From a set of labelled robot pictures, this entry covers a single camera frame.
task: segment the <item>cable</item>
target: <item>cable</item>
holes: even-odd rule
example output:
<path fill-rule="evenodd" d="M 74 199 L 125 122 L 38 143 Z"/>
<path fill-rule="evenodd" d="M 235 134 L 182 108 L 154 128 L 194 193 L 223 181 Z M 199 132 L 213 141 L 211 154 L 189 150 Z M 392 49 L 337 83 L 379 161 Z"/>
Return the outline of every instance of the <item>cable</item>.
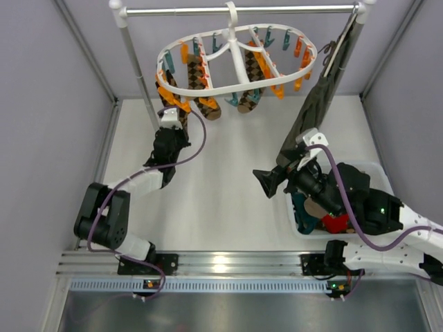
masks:
<path fill-rule="evenodd" d="M 330 280 L 332 278 L 335 278 L 337 275 L 330 275 L 329 277 L 324 277 L 324 278 L 317 278 L 315 275 L 313 275 L 312 277 L 320 282 L 324 282 L 326 280 Z"/>
<path fill-rule="evenodd" d="M 356 281 L 354 287 L 352 287 L 351 291 L 350 291 L 348 294 L 346 294 L 345 296 L 343 296 L 343 301 L 344 301 L 345 299 L 349 299 L 349 297 L 350 297 L 352 294 L 354 294 L 355 290 L 357 289 L 357 287 L 358 287 L 358 286 L 360 285 L 360 283 L 361 283 L 361 278 L 362 278 L 364 272 L 365 272 L 364 269 L 361 269 L 361 270 L 360 270 L 359 277 L 358 277 L 358 279 L 357 279 L 357 281 Z"/>
<path fill-rule="evenodd" d="M 163 168 L 169 168 L 169 167 L 174 167 L 174 166 L 178 166 L 178 165 L 182 165 L 184 163 L 187 163 L 188 161 L 191 161 L 192 159 L 194 159 L 195 157 L 197 157 L 201 150 L 203 150 L 205 144 L 206 144 L 206 126 L 205 123 L 203 121 L 203 119 L 201 118 L 201 116 L 199 116 L 195 111 L 191 110 L 191 113 L 194 114 L 200 121 L 201 123 L 201 127 L 203 129 L 203 141 L 201 142 L 201 146 L 200 148 L 197 150 L 197 152 L 195 152 L 191 157 L 183 159 L 182 161 L 179 161 L 177 163 L 172 163 L 172 164 L 167 164 L 167 165 L 158 165 L 158 166 L 152 166 L 152 167 L 147 167 L 145 169 L 141 169 L 139 171 L 137 171 L 136 173 L 132 174 L 131 176 L 127 177 L 125 180 L 122 180 L 121 182 L 119 182 L 119 184 L 117 184 L 106 196 L 105 200 L 103 201 L 102 205 L 100 206 L 100 209 L 98 210 L 98 213 L 92 223 L 91 226 L 91 230 L 89 231 L 88 234 L 88 238 L 87 238 L 87 248 L 89 251 L 91 252 L 110 252 L 113 253 L 115 255 L 120 255 L 121 257 L 132 261 L 134 263 L 138 263 L 144 266 L 147 266 L 148 268 L 153 268 L 155 271 L 157 271 L 160 274 L 160 286 L 157 288 L 156 292 L 154 294 L 152 294 L 151 296 L 148 297 L 148 299 L 153 299 L 154 297 L 158 296 L 159 293 L 161 292 L 161 290 L 163 289 L 163 287 L 165 286 L 165 282 L 166 282 L 166 276 L 165 273 L 158 268 L 157 266 L 155 266 L 154 264 L 148 263 L 146 261 L 140 261 L 138 259 L 134 259 L 132 257 L 128 257 L 125 255 L 121 255 L 119 252 L 116 252 L 115 250 L 103 250 L 103 249 L 93 249 L 91 247 L 91 242 L 92 242 L 92 235 L 94 233 L 94 231 L 96 230 L 98 221 L 100 220 L 100 216 L 102 215 L 103 211 L 105 210 L 108 202 L 111 200 L 111 197 L 114 195 L 114 193 L 123 185 L 125 185 L 126 183 L 128 183 L 130 180 L 135 179 L 137 176 L 140 176 L 141 174 L 144 174 L 145 172 L 150 172 L 150 171 L 154 171 L 155 169 L 163 169 Z"/>
<path fill-rule="evenodd" d="M 326 157 L 327 157 L 329 163 L 331 164 L 332 172 L 334 173 L 334 176 L 335 176 L 335 179 L 336 179 L 336 182 L 338 185 L 338 190 L 340 191 L 341 199 L 343 200 L 343 204 L 345 206 L 346 213 L 350 218 L 352 226 L 354 227 L 356 233 L 363 240 L 363 242 L 367 246 L 369 246 L 371 249 L 374 249 L 376 251 L 389 251 L 389 250 L 393 249 L 394 247 L 398 246 L 404 240 L 404 238 L 407 237 L 410 233 L 416 232 L 418 230 L 427 230 L 427 231 L 433 230 L 436 233 L 443 234 L 443 230 L 438 229 L 438 228 L 434 229 L 430 226 L 415 226 L 415 227 L 411 227 L 411 228 L 405 230 L 401 235 L 399 235 L 399 237 L 397 237 L 392 243 L 388 244 L 387 246 L 378 246 L 377 244 L 372 243 L 371 240 L 369 240 L 369 238 L 366 236 L 366 234 L 360 228 L 358 221 L 355 219 L 354 212 L 352 211 L 351 204 L 350 204 L 349 199 L 346 194 L 345 185 L 343 184 L 343 180 L 341 178 L 340 172 L 338 171 L 337 164 L 335 163 L 335 160 L 334 160 L 334 157 L 333 157 L 331 151 L 326 146 L 324 146 L 322 144 L 315 144 L 315 145 L 311 145 L 306 148 L 306 150 L 312 150 L 312 149 L 322 149 L 325 152 Z"/>

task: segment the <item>white basket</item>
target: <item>white basket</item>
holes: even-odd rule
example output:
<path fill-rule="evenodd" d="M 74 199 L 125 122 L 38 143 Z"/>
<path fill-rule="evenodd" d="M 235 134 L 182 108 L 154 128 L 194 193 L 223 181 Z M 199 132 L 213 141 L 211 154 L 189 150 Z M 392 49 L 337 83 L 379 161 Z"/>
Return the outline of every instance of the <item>white basket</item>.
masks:
<path fill-rule="evenodd" d="M 378 190 L 383 190 L 389 194 L 393 194 L 388 177 L 379 163 L 361 162 L 361 161 L 341 161 L 349 165 L 355 166 L 362 172 L 365 172 L 371 177 L 370 187 Z M 322 172 L 327 174 L 331 170 L 329 163 L 320 163 Z M 287 211 L 289 215 L 289 222 L 292 230 L 297 237 L 303 239 L 327 239 L 327 240 L 342 240 L 358 238 L 358 234 L 331 234 L 324 230 L 313 230 L 311 234 L 301 234 L 297 229 L 296 218 L 294 215 L 291 194 L 286 194 Z"/>

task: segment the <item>blue cloth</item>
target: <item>blue cloth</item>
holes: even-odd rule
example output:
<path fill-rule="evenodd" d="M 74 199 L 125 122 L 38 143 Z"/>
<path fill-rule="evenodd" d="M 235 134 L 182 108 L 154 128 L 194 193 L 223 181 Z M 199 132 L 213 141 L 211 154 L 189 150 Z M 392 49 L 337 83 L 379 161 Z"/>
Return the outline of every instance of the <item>blue cloth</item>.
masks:
<path fill-rule="evenodd" d="M 300 192 L 294 192 L 291 194 L 292 205 L 294 208 L 294 215 L 296 223 L 298 225 L 298 231 L 301 234 L 310 234 L 320 219 L 309 215 L 305 210 L 306 196 Z"/>

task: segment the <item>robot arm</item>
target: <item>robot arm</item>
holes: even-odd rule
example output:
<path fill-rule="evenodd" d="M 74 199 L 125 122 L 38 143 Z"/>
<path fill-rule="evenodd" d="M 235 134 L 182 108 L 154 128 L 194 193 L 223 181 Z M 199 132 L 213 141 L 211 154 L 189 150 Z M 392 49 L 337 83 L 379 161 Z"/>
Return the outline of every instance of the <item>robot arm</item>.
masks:
<path fill-rule="evenodd" d="M 316 167 L 320 149 L 309 148 L 317 144 L 327 146 L 324 135 L 315 128 L 305 131 L 293 148 L 280 152 L 287 159 L 285 165 L 270 172 L 253 173 L 268 197 L 287 180 L 286 193 L 302 192 L 331 215 L 340 216 L 347 209 L 333 171 L 321 174 Z M 339 163 L 337 169 L 362 231 L 361 238 L 368 234 L 384 243 L 395 243 L 380 247 L 367 238 L 358 243 L 329 241 L 323 262 L 326 270 L 334 274 L 362 268 L 395 270 L 443 285 L 443 228 L 412 211 L 397 197 L 370 188 L 370 177 L 357 168 Z"/>
<path fill-rule="evenodd" d="M 190 145 L 188 135 L 179 121 L 179 110 L 176 107 L 163 109 L 159 112 L 159 116 L 160 129 L 155 134 L 154 149 L 143 166 L 162 168 L 144 172 L 119 187 L 100 216 L 92 234 L 92 242 L 141 261 L 154 260 L 155 245 L 128 232 L 130 205 L 140 197 L 165 187 L 175 175 L 173 164 L 177 162 L 180 151 Z M 88 186 L 74 226 L 77 237 L 88 238 L 100 206 L 120 182 L 108 185 L 92 183 Z"/>

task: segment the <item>metal pole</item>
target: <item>metal pole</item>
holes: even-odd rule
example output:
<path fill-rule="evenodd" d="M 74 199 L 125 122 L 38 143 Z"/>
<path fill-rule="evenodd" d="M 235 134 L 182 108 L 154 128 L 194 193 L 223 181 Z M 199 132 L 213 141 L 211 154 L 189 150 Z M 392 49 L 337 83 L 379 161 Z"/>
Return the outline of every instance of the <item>metal pole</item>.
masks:
<path fill-rule="evenodd" d="M 335 6 L 257 6 L 235 7 L 242 14 L 313 14 L 313 13 L 344 13 L 352 12 L 354 5 Z M 164 9 L 137 9 L 123 8 L 127 17 L 135 16 L 183 16 L 183 15 L 220 15 L 228 14 L 227 7 L 201 8 L 164 8 Z"/>
<path fill-rule="evenodd" d="M 376 78 L 378 77 L 381 69 L 384 67 L 386 63 L 386 60 L 390 57 L 391 53 L 394 51 L 395 47 L 399 43 L 400 39 L 403 37 L 404 33 L 406 32 L 406 29 L 409 27 L 411 21 L 413 20 L 413 18 L 415 17 L 415 15 L 419 11 L 423 3 L 424 0 L 415 0 L 411 3 L 408 12 L 406 13 L 406 16 L 403 18 L 403 21 L 401 21 L 392 39 L 389 41 L 388 47 L 385 49 L 380 60 L 377 62 L 378 64 L 377 67 L 372 72 L 368 83 L 366 84 L 365 88 L 363 89 L 363 92 L 361 93 L 361 99 L 363 101 L 368 96 L 369 91 L 374 85 Z"/>
<path fill-rule="evenodd" d="M 372 6 L 375 4 L 375 1 L 376 0 L 365 0 L 364 1 L 365 10 L 356 16 L 354 26 L 352 27 L 351 35 L 349 37 L 349 45 L 347 46 L 348 50 L 346 52 L 345 57 L 341 60 L 340 66 L 338 68 L 338 73 L 337 73 L 336 81 L 334 84 L 334 89 L 332 90 L 331 94 L 328 97 L 326 111 L 329 109 L 329 106 L 331 106 L 332 100 L 334 99 L 334 96 L 335 96 L 335 92 L 338 88 L 338 84 L 340 83 L 341 78 L 343 77 L 343 74 L 345 73 L 346 65 L 349 62 L 349 59 L 351 58 L 352 51 L 354 50 L 354 47 L 355 47 L 357 41 L 359 40 L 359 36 L 361 34 L 361 31 L 363 30 L 363 27 L 366 23 L 366 19 L 368 18 L 368 15 L 372 9 Z"/>
<path fill-rule="evenodd" d="M 129 59 L 131 60 L 132 69 L 137 78 L 138 87 L 140 89 L 143 100 L 145 101 L 145 106 L 147 109 L 147 114 L 150 117 L 152 126 L 154 130 L 159 129 L 159 119 L 157 118 L 154 105 L 152 104 L 149 93 L 147 92 L 146 82 L 143 78 L 143 74 L 141 72 L 140 63 L 138 62 L 136 50 L 134 49 L 134 44 L 132 43 L 131 35 L 129 34 L 129 29 L 127 27 L 126 19 L 120 16 L 120 11 L 122 10 L 122 3 L 120 0 L 111 0 L 109 2 L 109 7 L 114 12 L 114 19 L 116 20 L 117 26 L 120 28 L 120 32 L 123 37 L 123 41 L 126 46 L 127 54 L 129 55 Z"/>
<path fill-rule="evenodd" d="M 94 57 L 91 48 L 89 47 L 88 43 L 86 42 L 86 39 L 83 37 L 80 28 L 77 25 L 77 22 L 73 18 L 71 12 L 69 11 L 69 8 L 66 6 L 65 2 L 63 0 L 53 0 L 53 3 L 55 4 L 55 7 L 60 12 L 61 16 L 67 23 L 69 30 L 71 31 L 72 35 L 74 36 L 75 41 L 77 42 L 78 46 L 82 50 L 84 56 L 86 57 L 89 65 L 93 69 L 94 73 L 97 75 L 98 80 L 100 81 L 101 85 L 103 86 L 103 89 L 105 90 L 106 94 L 108 95 L 109 99 L 115 104 L 116 103 L 116 95 L 112 91 L 111 86 L 109 85 L 105 74 L 103 74 L 102 69 L 98 65 L 97 59 Z"/>

